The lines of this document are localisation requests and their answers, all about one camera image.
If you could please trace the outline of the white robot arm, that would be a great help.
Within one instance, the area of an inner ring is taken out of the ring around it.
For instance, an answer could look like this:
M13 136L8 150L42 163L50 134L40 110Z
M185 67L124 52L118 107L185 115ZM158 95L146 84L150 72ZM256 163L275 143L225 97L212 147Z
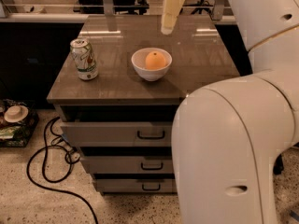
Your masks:
M172 157L183 224L278 224L273 168L299 138L299 0L228 0L252 74L181 103Z

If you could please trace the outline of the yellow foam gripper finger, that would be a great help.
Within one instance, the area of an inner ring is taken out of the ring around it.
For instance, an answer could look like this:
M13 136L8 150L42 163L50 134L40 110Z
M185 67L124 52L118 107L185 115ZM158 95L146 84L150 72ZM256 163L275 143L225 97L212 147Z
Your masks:
M185 0L163 0L161 32L164 35L170 35L173 32L184 2Z

